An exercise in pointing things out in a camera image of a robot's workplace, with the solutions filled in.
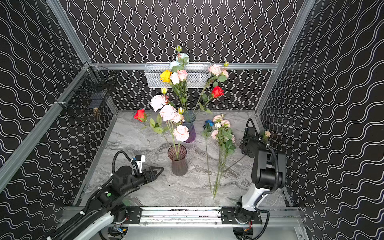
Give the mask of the pink spray flower stem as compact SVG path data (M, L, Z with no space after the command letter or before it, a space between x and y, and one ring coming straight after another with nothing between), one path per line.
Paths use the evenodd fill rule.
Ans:
M223 114L216 115L213 118L213 123L215 129L212 131L211 136L219 146L218 171L213 188L213 199L215 199L219 191L221 178L227 169L227 158L235 152L236 137L233 135L230 121L226 120Z

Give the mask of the dark pink glass vase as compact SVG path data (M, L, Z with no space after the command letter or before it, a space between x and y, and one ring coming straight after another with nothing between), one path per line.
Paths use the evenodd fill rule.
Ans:
M186 147L183 145L171 146L167 154L172 163L172 173L179 177L184 176L189 169Z

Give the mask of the small red rose stem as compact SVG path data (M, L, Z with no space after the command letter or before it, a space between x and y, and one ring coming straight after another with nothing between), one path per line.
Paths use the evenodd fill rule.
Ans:
M149 123L149 126L155 133L164 134L166 131L169 131L172 135L173 146L176 146L174 130L176 124L181 122L182 115L173 106L166 105L160 109L158 116L160 117L160 121L156 123L152 118L148 120L145 110L138 110L134 118L140 122Z

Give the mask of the large pink peony spray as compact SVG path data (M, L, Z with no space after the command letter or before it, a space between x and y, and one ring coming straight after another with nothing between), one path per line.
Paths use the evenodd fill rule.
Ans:
M168 98L168 89L161 88L161 93L151 99L150 106L155 112L159 112L157 120L150 119L150 127L155 133L169 132L172 136L174 155L176 160L183 156L181 142L186 142L190 137L189 128L184 126L184 109L175 108Z

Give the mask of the large red rose stem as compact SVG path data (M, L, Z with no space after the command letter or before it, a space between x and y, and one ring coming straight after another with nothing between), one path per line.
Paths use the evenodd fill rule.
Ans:
M198 103L199 109L201 111L204 111L206 113L211 114L212 111L208 109L208 104L212 100L217 99L217 98L219 98L219 97L221 97L223 95L224 95L224 91L219 86L214 87L212 92L210 93L210 95L207 95L207 94L203 93L202 96L201 96L202 100L199 101L199 103Z

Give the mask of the blue purple glass vase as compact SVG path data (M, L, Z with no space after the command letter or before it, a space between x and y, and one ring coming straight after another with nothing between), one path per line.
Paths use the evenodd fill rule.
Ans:
M186 111L184 114L183 126L186 126L189 130L189 138L185 141L186 143L192 143L196 139L196 130L194 122L196 120L196 114L193 111Z

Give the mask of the pink peony spray stem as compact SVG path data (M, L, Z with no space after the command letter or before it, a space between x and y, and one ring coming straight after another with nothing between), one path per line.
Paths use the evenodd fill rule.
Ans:
M210 73L210 77L207 79L207 81L203 85L203 89L200 95L198 96L197 104L193 108L194 113L197 109L199 109L198 103L199 101L202 100L201 96L203 93L210 95L214 87L219 86L219 83L224 83L225 81L228 80L229 78L228 66L229 66L229 62L225 62L222 66L218 64L213 64L209 66L208 70Z

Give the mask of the pink rosebud stem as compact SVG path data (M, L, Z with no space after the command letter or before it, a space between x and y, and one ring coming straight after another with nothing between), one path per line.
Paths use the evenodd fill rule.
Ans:
M179 77L179 89L180 89L180 99L185 110L188 110L188 91L187 91L187 77L188 73L186 70L178 71Z

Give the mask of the cream white rose stem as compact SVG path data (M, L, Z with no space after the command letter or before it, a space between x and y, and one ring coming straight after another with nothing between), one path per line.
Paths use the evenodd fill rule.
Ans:
M170 79L171 79L171 82L170 82L171 87L172 87L173 91L178 96L178 98L179 98L179 100L181 102L181 99L180 99L180 89L179 89L179 82L180 82L180 80L179 80L179 77L178 77L178 73L172 73Z

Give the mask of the yellow rose stem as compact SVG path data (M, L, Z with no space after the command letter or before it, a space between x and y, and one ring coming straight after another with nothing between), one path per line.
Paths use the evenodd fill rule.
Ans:
M161 80L164 82L164 83L168 83L168 84L170 84L170 82L171 82L171 79L170 79L170 77L171 77L171 74L172 73L178 73L178 71L179 70L177 70L176 72L171 72L171 71L169 71L169 70L166 70L166 71L164 71L161 75L160 75L160 78L161 78ZM180 113L184 113L186 110L184 110L183 108L182 108L182 110L180 111Z

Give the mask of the white flower stem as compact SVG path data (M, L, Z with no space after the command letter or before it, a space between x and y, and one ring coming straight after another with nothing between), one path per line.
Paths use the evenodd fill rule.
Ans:
M175 50L177 56L176 59L170 63L171 72L186 70L186 66L190 63L190 57L186 53L182 52L182 47L180 45L176 46Z

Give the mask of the pink spray with red bud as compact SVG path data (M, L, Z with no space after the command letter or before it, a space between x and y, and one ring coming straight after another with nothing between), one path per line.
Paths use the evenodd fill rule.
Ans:
M260 134L260 139L262 139L264 142L268 143L269 142L269 138L271 136L271 132L270 131L264 131L263 133ZM224 170L224 172L226 172L227 170L229 170L231 167L233 167L234 165L236 165L238 162L240 162L246 155L243 155L239 160L237 160L236 162L234 162L232 165L230 165L228 168L226 168Z

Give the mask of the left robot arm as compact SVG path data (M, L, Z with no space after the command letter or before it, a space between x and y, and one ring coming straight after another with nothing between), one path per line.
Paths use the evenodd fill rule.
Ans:
M91 195L83 209L46 239L89 240L112 223L122 224L132 219L123 204L125 195L155 181L163 171L163 167L151 166L135 174L130 166L120 167Z

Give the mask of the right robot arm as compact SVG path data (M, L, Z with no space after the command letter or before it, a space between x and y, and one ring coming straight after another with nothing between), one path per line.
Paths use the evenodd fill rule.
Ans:
M240 150L254 162L252 185L236 203L235 220L239 224L250 224L258 218L261 201L285 186L287 160L286 155L276 152L255 127L245 127Z

